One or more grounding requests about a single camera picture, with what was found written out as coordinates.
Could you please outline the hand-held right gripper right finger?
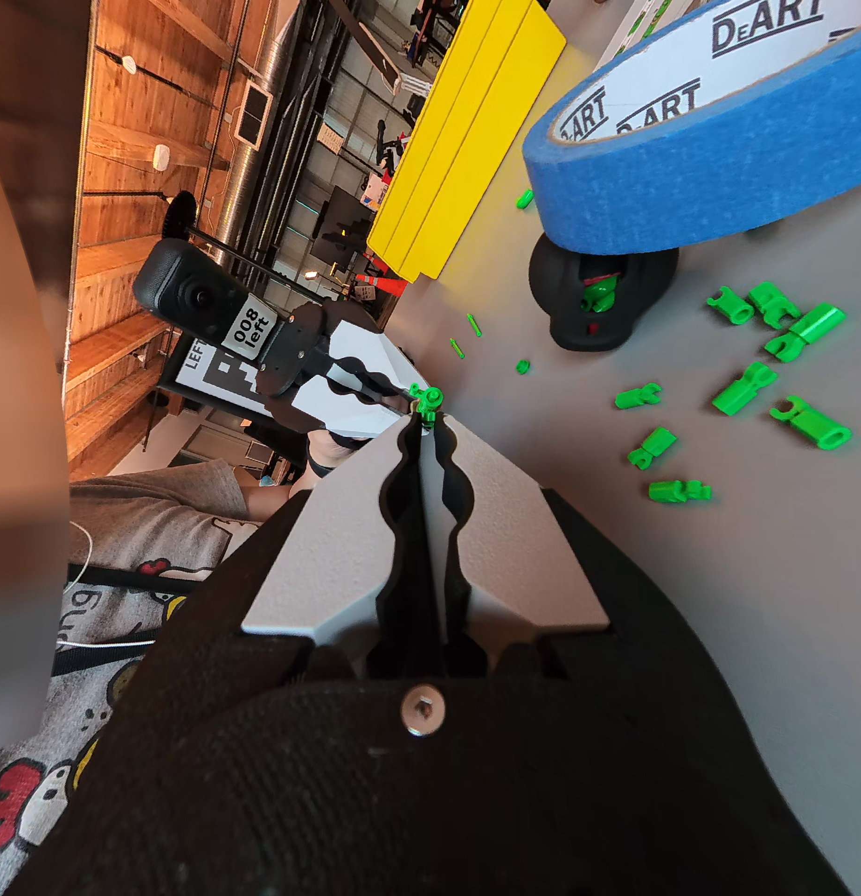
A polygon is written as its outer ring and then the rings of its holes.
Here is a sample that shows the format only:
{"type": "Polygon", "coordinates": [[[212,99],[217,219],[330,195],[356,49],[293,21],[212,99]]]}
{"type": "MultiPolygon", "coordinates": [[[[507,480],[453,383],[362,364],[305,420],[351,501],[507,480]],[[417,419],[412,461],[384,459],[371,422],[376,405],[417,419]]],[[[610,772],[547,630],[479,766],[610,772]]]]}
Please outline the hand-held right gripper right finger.
{"type": "Polygon", "coordinates": [[[482,675],[542,635],[607,629],[540,486],[453,417],[424,437],[424,516],[453,673],[482,675]]]}

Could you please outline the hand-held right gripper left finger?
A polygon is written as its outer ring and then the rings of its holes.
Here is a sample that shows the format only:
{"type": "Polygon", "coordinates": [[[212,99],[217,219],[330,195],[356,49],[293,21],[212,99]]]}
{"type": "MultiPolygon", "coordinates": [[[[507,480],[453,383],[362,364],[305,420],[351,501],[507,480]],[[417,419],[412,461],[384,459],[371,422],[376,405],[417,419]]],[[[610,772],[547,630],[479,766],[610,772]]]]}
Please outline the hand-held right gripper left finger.
{"type": "Polygon", "coordinates": [[[422,441],[403,417],[313,488],[243,632],[334,645],[380,678],[424,673],[422,441]]]}

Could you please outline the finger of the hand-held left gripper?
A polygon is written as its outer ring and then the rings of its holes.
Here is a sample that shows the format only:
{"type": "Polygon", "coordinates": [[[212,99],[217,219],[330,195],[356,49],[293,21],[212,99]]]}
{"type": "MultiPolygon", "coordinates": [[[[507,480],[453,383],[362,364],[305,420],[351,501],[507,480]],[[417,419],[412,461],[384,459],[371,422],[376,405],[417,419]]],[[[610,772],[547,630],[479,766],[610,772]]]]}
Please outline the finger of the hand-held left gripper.
{"type": "Polygon", "coordinates": [[[391,428],[404,415],[383,403],[365,402],[361,393],[338,393],[325,376],[313,376],[304,385],[289,388],[290,405],[307,420],[299,432],[324,429],[343,437],[373,439],[391,428]]]}
{"type": "Polygon", "coordinates": [[[322,333],[328,369],[323,393],[335,399],[347,395],[362,402],[411,401],[411,387],[420,383],[414,366],[382,332],[341,321],[322,333]]]}

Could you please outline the green lego vine assembly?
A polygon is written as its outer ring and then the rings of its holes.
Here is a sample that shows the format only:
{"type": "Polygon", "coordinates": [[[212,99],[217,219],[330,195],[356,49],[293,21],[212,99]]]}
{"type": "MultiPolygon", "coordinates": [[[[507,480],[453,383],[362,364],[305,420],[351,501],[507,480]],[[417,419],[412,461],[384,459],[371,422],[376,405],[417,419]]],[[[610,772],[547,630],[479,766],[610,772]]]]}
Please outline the green lego vine assembly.
{"type": "Polygon", "coordinates": [[[425,430],[432,430],[436,425],[437,413],[444,402],[444,393],[438,387],[423,389],[418,383],[409,388],[410,409],[421,416],[425,430]]]}

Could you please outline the person's left forearm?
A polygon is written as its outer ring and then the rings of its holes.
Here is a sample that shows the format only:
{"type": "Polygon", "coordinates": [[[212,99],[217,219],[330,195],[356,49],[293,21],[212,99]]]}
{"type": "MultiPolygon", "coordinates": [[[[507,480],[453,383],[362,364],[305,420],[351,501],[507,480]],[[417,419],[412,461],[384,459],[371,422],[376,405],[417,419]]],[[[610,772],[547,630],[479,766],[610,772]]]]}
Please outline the person's left forearm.
{"type": "Polygon", "coordinates": [[[245,518],[256,523],[263,523],[273,516],[290,498],[300,492],[312,489],[302,486],[298,481],[283,486],[240,486],[246,507],[245,518]]]}

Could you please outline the green lego leaf piece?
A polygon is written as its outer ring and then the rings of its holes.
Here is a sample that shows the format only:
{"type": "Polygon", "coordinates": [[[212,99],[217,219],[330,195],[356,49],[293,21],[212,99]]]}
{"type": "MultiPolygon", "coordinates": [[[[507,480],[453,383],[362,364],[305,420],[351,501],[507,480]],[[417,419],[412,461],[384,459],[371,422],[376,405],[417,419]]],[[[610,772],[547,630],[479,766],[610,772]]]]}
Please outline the green lego leaf piece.
{"type": "Polygon", "coordinates": [[[584,312],[605,313],[613,308],[620,273],[611,273],[583,280],[581,309],[584,312]]]}

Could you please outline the scattered green lego pieces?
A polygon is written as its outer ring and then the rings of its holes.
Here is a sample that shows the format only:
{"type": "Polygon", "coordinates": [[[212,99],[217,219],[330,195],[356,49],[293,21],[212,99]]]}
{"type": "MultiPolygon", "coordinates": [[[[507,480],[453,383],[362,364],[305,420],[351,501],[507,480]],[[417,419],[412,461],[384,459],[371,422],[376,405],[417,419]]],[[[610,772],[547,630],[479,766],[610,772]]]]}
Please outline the scattered green lego pieces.
{"type": "MultiPolygon", "coordinates": [[[[841,308],[824,302],[802,313],[783,291],[771,281],[753,287],[741,297],[730,287],[720,287],[706,304],[733,325],[741,325],[760,315],[764,324],[779,334],[763,350],[774,360],[787,364],[798,359],[808,347],[819,342],[843,323],[847,315],[841,308]]],[[[712,399],[712,407],[726,417],[734,417],[748,407],[760,393],[778,381],[779,374],[767,364],[754,361],[712,399]]],[[[829,418],[798,396],[784,399],[785,409],[772,408],[770,417],[788,424],[821,451],[833,451],[849,442],[851,430],[829,418]]],[[[662,480],[648,485],[647,496],[658,504],[684,504],[709,501],[712,488],[699,480],[662,480]]]]}

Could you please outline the lego instruction booklet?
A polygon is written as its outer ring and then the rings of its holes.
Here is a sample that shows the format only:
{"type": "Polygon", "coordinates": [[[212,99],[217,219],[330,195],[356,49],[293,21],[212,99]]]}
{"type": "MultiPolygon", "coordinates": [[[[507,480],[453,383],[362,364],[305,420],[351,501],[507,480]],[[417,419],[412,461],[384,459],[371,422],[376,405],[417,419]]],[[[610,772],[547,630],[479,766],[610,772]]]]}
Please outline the lego instruction booklet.
{"type": "Polygon", "coordinates": [[[631,50],[709,1],[634,1],[595,69],[631,50]]]}

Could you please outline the person's left hand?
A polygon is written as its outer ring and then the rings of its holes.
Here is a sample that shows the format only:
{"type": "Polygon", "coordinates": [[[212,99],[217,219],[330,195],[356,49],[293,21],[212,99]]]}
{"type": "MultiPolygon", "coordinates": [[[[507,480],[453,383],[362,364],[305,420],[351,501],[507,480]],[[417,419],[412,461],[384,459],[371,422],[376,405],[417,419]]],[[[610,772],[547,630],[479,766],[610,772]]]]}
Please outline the person's left hand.
{"type": "Polygon", "coordinates": [[[308,440],[308,466],[297,482],[305,490],[313,489],[322,478],[369,442],[368,439],[341,436],[324,429],[309,432],[308,440]]]}

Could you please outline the black monitor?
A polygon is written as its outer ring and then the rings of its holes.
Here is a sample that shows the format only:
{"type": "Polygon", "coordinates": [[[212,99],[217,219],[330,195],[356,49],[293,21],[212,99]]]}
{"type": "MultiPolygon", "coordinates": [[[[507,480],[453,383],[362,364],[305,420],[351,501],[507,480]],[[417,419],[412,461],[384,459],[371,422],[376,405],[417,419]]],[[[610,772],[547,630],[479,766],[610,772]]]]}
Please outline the black monitor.
{"type": "Polygon", "coordinates": [[[313,230],[312,255],[345,270],[356,253],[365,251],[374,215],[368,206],[335,185],[313,230]]]}

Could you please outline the black round fan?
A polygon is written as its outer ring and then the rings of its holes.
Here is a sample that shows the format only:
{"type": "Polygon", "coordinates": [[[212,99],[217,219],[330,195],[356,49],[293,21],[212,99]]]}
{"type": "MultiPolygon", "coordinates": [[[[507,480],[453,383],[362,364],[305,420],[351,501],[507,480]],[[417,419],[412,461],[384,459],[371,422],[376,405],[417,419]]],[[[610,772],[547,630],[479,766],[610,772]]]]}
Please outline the black round fan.
{"type": "Polygon", "coordinates": [[[190,229],[196,224],[198,203],[187,190],[180,191],[168,205],[161,230],[162,239],[190,240],[190,229]]]}

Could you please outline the black round holder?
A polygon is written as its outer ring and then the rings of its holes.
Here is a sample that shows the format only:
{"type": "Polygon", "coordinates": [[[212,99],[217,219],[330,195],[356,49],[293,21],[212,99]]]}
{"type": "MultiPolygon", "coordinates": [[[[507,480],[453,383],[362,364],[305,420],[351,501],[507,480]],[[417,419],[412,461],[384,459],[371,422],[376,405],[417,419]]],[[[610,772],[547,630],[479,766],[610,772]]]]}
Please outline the black round holder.
{"type": "Polygon", "coordinates": [[[662,298],[679,260],[677,248],[597,255],[568,251],[542,236],[530,259],[528,279],[535,302],[549,317],[550,336],[560,348],[606,352],[627,342],[640,318],[662,298]],[[613,308],[584,312],[583,280],[611,273],[622,275],[613,308]]]}

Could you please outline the yellow box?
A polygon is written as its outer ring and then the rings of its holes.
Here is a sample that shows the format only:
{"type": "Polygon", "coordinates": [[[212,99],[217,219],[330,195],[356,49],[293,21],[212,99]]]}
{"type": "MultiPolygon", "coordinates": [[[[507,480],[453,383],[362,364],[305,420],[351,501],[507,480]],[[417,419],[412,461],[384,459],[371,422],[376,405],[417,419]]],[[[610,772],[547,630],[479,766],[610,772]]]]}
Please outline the yellow box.
{"type": "Polygon", "coordinates": [[[437,278],[567,41],[536,1],[471,1],[368,247],[412,283],[437,278]]]}

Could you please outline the blue masking tape roll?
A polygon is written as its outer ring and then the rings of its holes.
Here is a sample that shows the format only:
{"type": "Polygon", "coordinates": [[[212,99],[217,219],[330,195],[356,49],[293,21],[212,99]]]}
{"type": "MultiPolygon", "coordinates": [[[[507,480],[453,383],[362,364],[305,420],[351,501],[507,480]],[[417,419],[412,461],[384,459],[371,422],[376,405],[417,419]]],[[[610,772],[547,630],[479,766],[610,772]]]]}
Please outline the blue masking tape roll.
{"type": "Polygon", "coordinates": [[[683,247],[861,185],[861,2],[712,2],[531,129],[544,232],[603,255],[683,247]]]}

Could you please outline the silver ventilation duct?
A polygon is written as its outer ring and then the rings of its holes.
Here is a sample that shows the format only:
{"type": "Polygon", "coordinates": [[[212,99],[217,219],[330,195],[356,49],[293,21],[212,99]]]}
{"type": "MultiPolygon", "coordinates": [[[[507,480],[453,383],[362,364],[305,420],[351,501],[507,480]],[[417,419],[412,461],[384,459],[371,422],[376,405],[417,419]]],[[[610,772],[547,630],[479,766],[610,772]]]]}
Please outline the silver ventilation duct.
{"type": "Polygon", "coordinates": [[[302,58],[309,56],[309,39],[302,39],[310,23],[306,2],[276,2],[266,39],[257,56],[258,86],[271,96],[259,149],[236,141],[223,206],[215,235],[220,241],[255,261],[263,262],[259,248],[261,231],[268,219],[285,142],[290,131],[291,107],[299,98],[302,58]]]}

